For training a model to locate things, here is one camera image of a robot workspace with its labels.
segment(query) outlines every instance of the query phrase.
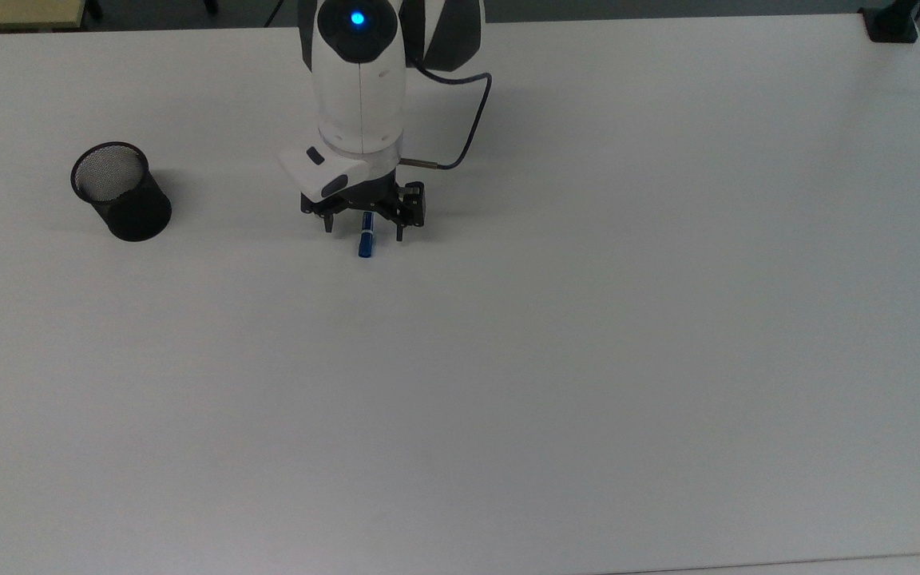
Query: table surface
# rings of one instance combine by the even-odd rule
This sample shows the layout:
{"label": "table surface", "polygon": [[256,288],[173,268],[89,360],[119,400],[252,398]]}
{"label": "table surface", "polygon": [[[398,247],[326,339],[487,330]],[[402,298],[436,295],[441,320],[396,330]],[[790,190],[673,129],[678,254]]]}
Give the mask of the table surface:
{"label": "table surface", "polygon": [[[427,226],[325,234],[295,30],[0,36],[0,574],[563,575],[920,553],[920,43],[490,25]],[[413,76],[448,160],[478,86]],[[69,189],[130,141],[125,244]]]}
{"label": "table surface", "polygon": [[0,29],[77,28],[84,0],[0,0]]}

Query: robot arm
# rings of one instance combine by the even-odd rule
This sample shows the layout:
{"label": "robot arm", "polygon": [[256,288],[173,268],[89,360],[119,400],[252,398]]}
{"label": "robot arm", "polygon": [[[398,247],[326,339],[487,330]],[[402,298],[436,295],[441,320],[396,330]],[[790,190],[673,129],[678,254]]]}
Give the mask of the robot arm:
{"label": "robot arm", "polygon": [[302,193],[302,210],[322,218],[328,212],[327,230],[342,208],[376,204],[398,226],[421,225],[423,191],[420,223],[383,201],[406,189],[395,187],[406,66],[453,70],[474,56],[481,0],[300,0],[297,7],[318,130],[279,159]]}

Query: mesh pen holder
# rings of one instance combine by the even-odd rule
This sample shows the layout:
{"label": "mesh pen holder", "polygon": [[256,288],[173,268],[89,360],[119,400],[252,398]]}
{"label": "mesh pen holder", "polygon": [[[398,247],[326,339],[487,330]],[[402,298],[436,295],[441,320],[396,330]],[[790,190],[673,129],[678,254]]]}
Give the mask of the mesh pen holder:
{"label": "mesh pen holder", "polygon": [[147,157],[125,142],[105,142],[84,152],[69,182],[120,240],[151,239],[173,214],[168,197],[151,177]]}

